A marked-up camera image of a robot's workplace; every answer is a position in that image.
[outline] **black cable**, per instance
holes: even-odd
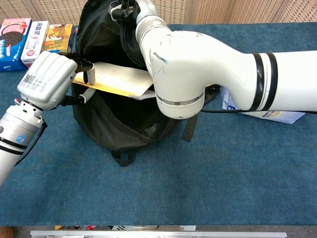
[[[31,145],[31,147],[29,147],[29,149],[22,155],[21,159],[15,164],[15,166],[17,166],[18,164],[20,164],[22,162],[22,160],[24,160],[24,158],[31,152],[31,150],[33,149],[33,147],[36,145],[36,143],[38,142],[38,140],[40,139],[40,137],[42,136],[42,134],[44,133],[44,130],[48,127],[48,125],[46,124],[46,122],[43,120],[43,124],[42,124],[42,128],[38,134],[38,136],[36,137],[36,139],[34,140],[33,144]]]
[[[250,113],[250,112],[269,112],[269,111],[252,111],[252,110],[205,110],[201,109],[203,113]],[[283,112],[296,112],[296,113],[309,113],[317,114],[317,112],[312,111],[283,111]]]

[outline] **black backpack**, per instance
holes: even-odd
[[[87,1],[80,17],[75,51],[81,58],[91,62],[147,70],[135,38],[135,23],[113,21],[111,18],[110,9],[119,4],[121,0]],[[136,14],[137,4],[130,1],[130,5]],[[72,95],[78,96],[86,89],[73,83]],[[218,90],[218,85],[207,87],[205,103]],[[99,90],[86,104],[73,106],[73,114],[90,138],[112,150],[112,156],[121,166],[127,166],[135,159],[137,149],[167,136],[181,122],[163,115],[156,98],[138,101]],[[190,141],[196,120],[197,117],[188,120],[183,139]],[[122,152],[127,152],[127,159],[121,158]]]

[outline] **robotic arm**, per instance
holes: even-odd
[[[226,87],[242,110],[317,111],[317,51],[244,54],[202,33],[172,32],[158,15],[143,15],[137,41],[166,116],[197,114],[211,83]]]
[[[24,75],[17,88],[20,105],[10,106],[0,119],[0,186],[19,162],[35,133],[45,125],[43,111],[85,103],[94,93],[87,91],[78,98],[65,96],[76,73],[84,71],[94,84],[94,65],[75,54],[43,52]]]

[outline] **white plastic bag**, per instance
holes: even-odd
[[[222,95],[222,109],[224,110],[238,110],[239,108],[233,103],[233,100],[230,96],[229,91],[222,87],[221,88]],[[301,118],[305,113],[299,112],[280,112],[280,111],[270,111],[270,112],[249,112],[242,113],[245,115],[278,121],[286,124],[293,124],[296,120]]]

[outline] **backpack strap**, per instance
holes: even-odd
[[[128,150],[127,151],[127,156],[128,156],[128,160],[123,160],[121,159],[121,151],[111,151],[112,156],[114,157],[114,159],[118,162],[118,164],[120,164],[120,166],[122,167],[127,167],[129,164],[131,164],[136,157],[136,152],[135,150]]]
[[[205,102],[204,102],[204,104],[206,104],[206,103],[210,102],[212,99],[214,99],[219,91],[220,91],[220,85],[212,84],[212,85],[207,86],[205,88]],[[182,137],[183,140],[191,142],[193,135],[194,135],[197,119],[198,119],[198,114],[187,119],[186,127],[184,129],[184,133],[183,133],[183,137]]]
[[[191,142],[193,138],[194,130],[196,127],[197,119],[198,119],[198,114],[187,119],[186,127],[182,137],[183,140]]]
[[[122,7],[118,19],[120,24],[120,41],[124,52],[130,60],[139,67],[146,67],[139,43],[136,38],[136,19],[140,7],[136,1],[122,0]]]

